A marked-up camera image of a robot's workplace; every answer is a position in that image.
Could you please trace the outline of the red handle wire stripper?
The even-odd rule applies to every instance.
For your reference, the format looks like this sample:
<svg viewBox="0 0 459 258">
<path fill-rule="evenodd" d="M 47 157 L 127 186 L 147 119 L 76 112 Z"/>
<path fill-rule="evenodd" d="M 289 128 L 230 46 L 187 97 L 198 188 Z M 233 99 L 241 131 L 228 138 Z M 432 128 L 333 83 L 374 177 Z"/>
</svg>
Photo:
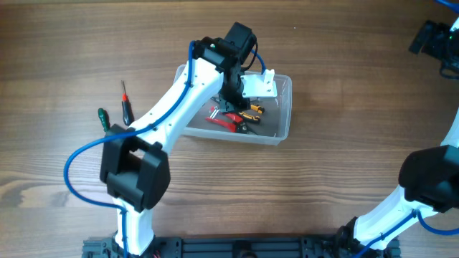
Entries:
<svg viewBox="0 0 459 258">
<path fill-rule="evenodd" d="M 239 116 L 235 114 L 224 114 L 224 116 L 231 119 L 230 122 L 215 117 L 205 118 L 206 121 L 222 126 L 228 129 L 231 133 L 241 133 L 248 135 L 257 135 L 257 133 L 249 127 L 249 125 Z"/>
</svg>

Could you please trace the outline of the orange black needle-nose pliers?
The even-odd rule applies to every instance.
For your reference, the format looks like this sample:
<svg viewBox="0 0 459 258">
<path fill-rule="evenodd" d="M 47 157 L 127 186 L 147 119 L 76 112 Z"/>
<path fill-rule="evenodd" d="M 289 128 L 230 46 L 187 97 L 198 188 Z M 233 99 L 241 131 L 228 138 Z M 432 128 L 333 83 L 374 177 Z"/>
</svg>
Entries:
<svg viewBox="0 0 459 258">
<path fill-rule="evenodd" d="M 251 104 L 250 105 L 250 111 L 254 111 L 255 113 L 249 113 L 247 110 L 238 112 L 238 115 L 246 122 L 248 123 L 254 123 L 254 124 L 260 124 L 261 122 L 261 117 L 265 112 L 265 108 L 261 105 L 258 104 Z"/>
</svg>

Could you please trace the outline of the black red screwdriver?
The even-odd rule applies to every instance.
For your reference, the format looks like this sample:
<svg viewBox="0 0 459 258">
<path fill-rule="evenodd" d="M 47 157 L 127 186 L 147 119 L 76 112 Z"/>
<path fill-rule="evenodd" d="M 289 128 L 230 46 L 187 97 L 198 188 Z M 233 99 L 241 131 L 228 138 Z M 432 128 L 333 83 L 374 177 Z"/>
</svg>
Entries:
<svg viewBox="0 0 459 258">
<path fill-rule="evenodd" d="M 121 87 L 122 87 L 122 109 L 123 109 L 123 122 L 126 126 L 129 126 L 133 121 L 134 121 L 134 116 L 133 116 L 133 111 L 131 107 L 130 100 L 127 96 L 126 92 L 126 84 L 122 80 L 121 81 Z"/>
</svg>

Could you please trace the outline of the green handle screwdriver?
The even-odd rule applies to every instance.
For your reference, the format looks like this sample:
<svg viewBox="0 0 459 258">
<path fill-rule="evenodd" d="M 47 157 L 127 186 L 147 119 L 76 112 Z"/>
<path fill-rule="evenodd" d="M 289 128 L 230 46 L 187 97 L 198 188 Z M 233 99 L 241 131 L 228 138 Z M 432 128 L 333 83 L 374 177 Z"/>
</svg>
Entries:
<svg viewBox="0 0 459 258">
<path fill-rule="evenodd" d="M 100 107 L 98 109 L 98 117 L 103 127 L 103 130 L 105 132 L 108 132 L 110 130 L 110 121 L 107 111 Z"/>
</svg>

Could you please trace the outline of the silver socket wrench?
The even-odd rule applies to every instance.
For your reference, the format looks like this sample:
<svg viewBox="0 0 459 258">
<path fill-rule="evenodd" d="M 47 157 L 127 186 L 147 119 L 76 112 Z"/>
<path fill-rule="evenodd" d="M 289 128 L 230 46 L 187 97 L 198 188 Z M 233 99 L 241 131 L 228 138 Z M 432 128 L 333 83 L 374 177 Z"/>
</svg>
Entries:
<svg viewBox="0 0 459 258">
<path fill-rule="evenodd" d="M 218 113 L 219 113 L 219 108 L 217 106 L 214 106 L 214 107 L 211 108 L 211 114 L 210 114 L 209 117 L 211 119 L 215 119 L 216 116 L 218 115 Z"/>
</svg>

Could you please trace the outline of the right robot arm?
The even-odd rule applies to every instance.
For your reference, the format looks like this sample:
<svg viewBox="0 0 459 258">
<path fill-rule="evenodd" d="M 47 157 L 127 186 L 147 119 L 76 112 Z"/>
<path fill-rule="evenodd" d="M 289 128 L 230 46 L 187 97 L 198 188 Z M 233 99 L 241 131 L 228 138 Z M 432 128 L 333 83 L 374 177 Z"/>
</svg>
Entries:
<svg viewBox="0 0 459 258">
<path fill-rule="evenodd" d="M 440 146 L 407 156 L 398 185 L 369 213 L 352 219 L 337 232 L 333 251 L 352 257 L 378 257 L 404 230 L 419 223 L 429 232 L 452 236 L 457 229 L 435 229 L 426 218 L 458 207 L 458 121 Z"/>
</svg>

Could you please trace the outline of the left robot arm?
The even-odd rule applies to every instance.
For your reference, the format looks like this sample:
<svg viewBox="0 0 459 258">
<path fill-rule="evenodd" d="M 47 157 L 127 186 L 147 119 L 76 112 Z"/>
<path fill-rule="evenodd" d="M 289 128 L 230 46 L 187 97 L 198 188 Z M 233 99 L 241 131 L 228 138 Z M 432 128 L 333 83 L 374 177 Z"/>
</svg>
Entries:
<svg viewBox="0 0 459 258">
<path fill-rule="evenodd" d="M 256 52 L 257 37 L 239 22 L 223 38 L 191 42 L 183 77 L 150 113 L 127 129 L 112 125 L 106 133 L 100 180 L 119 212 L 115 243 L 124 257 L 139 257 L 150 247 L 153 208 L 171 180 L 169 154 L 201 106 L 218 95 L 225 112 L 250 108 L 241 77 L 245 60 Z"/>
</svg>

